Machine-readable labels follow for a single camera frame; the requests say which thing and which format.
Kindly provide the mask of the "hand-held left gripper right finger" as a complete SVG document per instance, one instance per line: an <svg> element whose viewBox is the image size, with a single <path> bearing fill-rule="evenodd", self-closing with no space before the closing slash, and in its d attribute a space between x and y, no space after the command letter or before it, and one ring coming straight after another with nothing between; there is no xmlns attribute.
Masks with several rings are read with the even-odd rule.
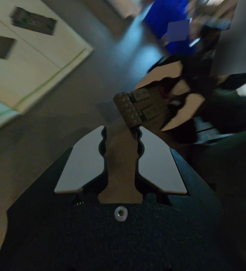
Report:
<svg viewBox="0 0 246 271"><path fill-rule="evenodd" d="M145 127L138 128L137 140L136 189L143 195L186 196L188 191L170 147Z"/></svg>

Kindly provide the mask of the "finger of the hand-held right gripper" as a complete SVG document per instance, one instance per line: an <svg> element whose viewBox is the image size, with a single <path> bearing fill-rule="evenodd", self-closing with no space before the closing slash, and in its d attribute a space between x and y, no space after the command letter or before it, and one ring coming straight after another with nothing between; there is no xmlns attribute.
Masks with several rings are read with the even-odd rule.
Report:
<svg viewBox="0 0 246 271"><path fill-rule="evenodd" d="M157 66L147 73L135 86L134 90L144 88L153 82L159 82L164 78L174 79L182 74L183 64L176 61L162 66Z"/></svg>
<svg viewBox="0 0 246 271"><path fill-rule="evenodd" d="M168 131L174 129L185 122L189 121L197 112L199 107L204 103L205 98L197 93L189 94L185 99L184 106L178 110L175 117L173 117L161 131Z"/></svg>

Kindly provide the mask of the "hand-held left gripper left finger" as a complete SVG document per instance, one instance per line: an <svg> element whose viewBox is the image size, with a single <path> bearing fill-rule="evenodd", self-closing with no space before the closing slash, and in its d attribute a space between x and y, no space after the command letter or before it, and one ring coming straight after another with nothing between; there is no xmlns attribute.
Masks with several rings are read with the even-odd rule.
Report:
<svg viewBox="0 0 246 271"><path fill-rule="evenodd" d="M82 191L84 195L99 195L107 187L106 140L106 127L102 125L73 146L54 189L55 194L77 194Z"/></svg>

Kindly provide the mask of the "grey brick baseplate build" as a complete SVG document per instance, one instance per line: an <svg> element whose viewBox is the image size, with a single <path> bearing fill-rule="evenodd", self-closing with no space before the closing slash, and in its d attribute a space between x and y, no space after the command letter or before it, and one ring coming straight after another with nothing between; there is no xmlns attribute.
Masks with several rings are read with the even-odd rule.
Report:
<svg viewBox="0 0 246 271"><path fill-rule="evenodd" d="M168 105L158 87L121 92L114 96L113 101L134 139L137 139L140 126L154 131L161 129L170 118Z"/></svg>

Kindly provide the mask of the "grey desk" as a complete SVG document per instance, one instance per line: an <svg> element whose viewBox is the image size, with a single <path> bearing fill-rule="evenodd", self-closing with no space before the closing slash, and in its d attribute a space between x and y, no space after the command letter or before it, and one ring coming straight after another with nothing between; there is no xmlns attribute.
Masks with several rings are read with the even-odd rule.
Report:
<svg viewBox="0 0 246 271"><path fill-rule="evenodd" d="M6 211L80 138L107 127L109 183L101 203L142 202L135 189L137 142L113 97L134 89L166 51L145 26L153 1L136 18L121 19L105 1L43 1L94 48L92 54L25 115L0 129L0 248Z"/></svg>

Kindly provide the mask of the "blue cloth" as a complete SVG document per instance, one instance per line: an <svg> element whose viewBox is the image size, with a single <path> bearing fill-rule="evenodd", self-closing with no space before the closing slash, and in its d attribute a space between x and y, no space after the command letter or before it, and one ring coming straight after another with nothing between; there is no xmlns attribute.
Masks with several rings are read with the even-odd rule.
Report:
<svg viewBox="0 0 246 271"><path fill-rule="evenodd" d="M195 47L190 46L190 19L187 0L156 0L153 2L144 22L169 55L193 55Z"/></svg>

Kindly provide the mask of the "open instruction booklet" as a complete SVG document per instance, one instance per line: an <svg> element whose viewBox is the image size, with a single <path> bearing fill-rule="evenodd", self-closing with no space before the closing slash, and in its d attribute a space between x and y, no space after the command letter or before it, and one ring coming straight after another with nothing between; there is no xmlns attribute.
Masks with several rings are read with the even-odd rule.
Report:
<svg viewBox="0 0 246 271"><path fill-rule="evenodd" d="M53 35L12 25L17 7L55 19ZM0 36L15 40L7 59L0 59L0 128L28 111L93 51L42 1L0 1Z"/></svg>

